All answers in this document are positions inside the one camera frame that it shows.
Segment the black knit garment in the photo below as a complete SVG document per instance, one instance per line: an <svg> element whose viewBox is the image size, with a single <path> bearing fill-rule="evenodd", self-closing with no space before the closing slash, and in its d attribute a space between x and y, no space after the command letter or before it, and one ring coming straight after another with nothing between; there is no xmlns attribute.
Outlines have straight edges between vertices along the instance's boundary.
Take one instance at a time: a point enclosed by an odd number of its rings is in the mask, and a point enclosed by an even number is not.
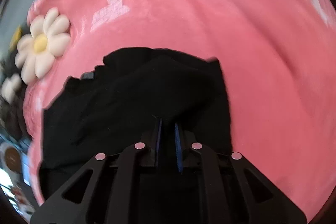
<svg viewBox="0 0 336 224"><path fill-rule="evenodd" d="M219 60L144 47L122 48L88 78L69 78L43 112L39 183L49 198L97 153L120 153L157 120L232 151L228 95Z"/></svg>

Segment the dark brown quilted pillow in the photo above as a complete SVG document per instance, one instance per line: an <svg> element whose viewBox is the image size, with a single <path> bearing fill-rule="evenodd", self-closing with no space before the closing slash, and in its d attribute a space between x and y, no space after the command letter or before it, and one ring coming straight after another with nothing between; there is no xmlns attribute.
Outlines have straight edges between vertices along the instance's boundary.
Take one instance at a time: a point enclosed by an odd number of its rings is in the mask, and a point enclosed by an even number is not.
<svg viewBox="0 0 336 224"><path fill-rule="evenodd" d="M7 77L18 73L21 77L21 69L15 65L17 52L11 52L1 61L1 87ZM23 101L25 98L27 85L23 82L20 89L15 93L12 104L8 104L1 96L1 125L6 130L11 139L19 142L25 137L29 137L26 122L23 116Z"/></svg>

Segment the white daisy flower pillow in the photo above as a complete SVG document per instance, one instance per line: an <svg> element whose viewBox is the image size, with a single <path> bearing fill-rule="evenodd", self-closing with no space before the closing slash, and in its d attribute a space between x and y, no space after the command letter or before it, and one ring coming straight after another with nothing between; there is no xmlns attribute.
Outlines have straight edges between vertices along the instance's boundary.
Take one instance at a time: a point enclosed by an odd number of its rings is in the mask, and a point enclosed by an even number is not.
<svg viewBox="0 0 336 224"><path fill-rule="evenodd" d="M30 33L17 43L15 56L15 65L21 70L25 84L45 77L56 59L63 56L71 41L69 28L70 20L56 7L31 22Z"/></svg>

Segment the pink plush blanket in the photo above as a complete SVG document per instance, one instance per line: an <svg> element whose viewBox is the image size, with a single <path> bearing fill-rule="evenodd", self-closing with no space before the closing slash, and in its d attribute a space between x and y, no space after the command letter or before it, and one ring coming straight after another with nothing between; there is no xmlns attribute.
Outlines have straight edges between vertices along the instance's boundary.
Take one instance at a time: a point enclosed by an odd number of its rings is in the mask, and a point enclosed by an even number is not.
<svg viewBox="0 0 336 224"><path fill-rule="evenodd" d="M25 96L31 186L43 202L42 110L70 76L125 47L217 57L231 104L234 149L312 220L335 187L335 9L329 0L35 0L56 7L71 43Z"/></svg>

